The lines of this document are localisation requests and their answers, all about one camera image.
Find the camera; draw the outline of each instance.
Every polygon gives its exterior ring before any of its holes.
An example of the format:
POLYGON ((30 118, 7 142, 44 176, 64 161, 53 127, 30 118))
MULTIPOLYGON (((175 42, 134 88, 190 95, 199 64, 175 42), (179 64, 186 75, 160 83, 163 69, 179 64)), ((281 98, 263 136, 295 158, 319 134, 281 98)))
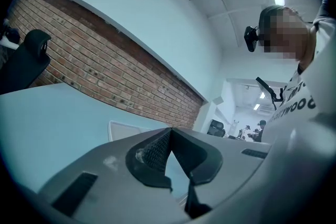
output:
POLYGON ((247 48, 250 52, 254 52, 257 46, 257 41, 258 41, 257 29, 258 27, 253 28, 251 26, 248 26, 245 29, 244 39, 245 39, 247 48))

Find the brick wall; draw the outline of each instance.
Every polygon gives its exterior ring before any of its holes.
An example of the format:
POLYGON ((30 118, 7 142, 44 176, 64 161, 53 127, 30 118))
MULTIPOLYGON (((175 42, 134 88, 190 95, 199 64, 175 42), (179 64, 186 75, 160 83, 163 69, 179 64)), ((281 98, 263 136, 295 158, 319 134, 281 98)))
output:
POLYGON ((51 63, 36 86, 65 82, 117 108, 192 128, 203 100, 103 19, 70 0, 15 0, 12 27, 51 35, 51 63))

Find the black slot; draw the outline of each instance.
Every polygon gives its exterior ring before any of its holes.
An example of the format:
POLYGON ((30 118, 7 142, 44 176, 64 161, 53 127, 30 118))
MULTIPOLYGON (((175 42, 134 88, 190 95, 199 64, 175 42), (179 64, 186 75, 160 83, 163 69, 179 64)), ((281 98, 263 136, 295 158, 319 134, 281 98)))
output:
POLYGON ((243 154, 256 157, 256 158, 261 158, 264 159, 267 156, 266 152, 261 152, 261 151, 254 151, 254 150, 249 150, 248 148, 242 151, 243 154))
POLYGON ((64 215, 71 217, 92 185, 97 175, 83 172, 77 179, 57 198, 53 207, 64 215))

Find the office chair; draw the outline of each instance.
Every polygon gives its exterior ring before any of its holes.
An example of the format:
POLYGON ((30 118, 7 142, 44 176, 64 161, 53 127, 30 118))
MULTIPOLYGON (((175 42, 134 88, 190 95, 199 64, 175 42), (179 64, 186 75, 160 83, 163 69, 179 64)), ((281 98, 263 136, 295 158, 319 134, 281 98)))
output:
POLYGON ((46 54, 51 37, 39 29, 30 31, 0 69, 0 94, 27 89, 46 69, 50 58, 46 54))
POLYGON ((224 124, 222 122, 212 120, 207 134, 223 137, 225 135, 223 127, 224 124))

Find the person in background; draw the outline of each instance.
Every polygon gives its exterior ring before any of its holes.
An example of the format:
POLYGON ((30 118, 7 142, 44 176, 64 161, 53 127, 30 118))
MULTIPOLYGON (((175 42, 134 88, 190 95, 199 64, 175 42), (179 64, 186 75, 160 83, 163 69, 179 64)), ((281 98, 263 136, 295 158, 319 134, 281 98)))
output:
POLYGON ((239 130, 238 137, 243 138, 243 136, 245 136, 245 134, 247 135, 248 130, 251 130, 250 125, 247 125, 244 129, 239 130))
POLYGON ((261 120, 258 125, 260 125, 261 131, 259 131, 259 134, 257 134, 257 136, 253 139, 254 142, 261 142, 261 137, 263 136, 263 131, 264 128, 266 126, 266 121, 265 120, 261 120))
POLYGON ((259 134, 259 130, 258 130, 258 129, 255 129, 255 130, 253 131, 253 134, 251 134, 251 136, 249 136, 249 137, 251 137, 252 139, 255 139, 255 138, 258 136, 258 134, 259 134))

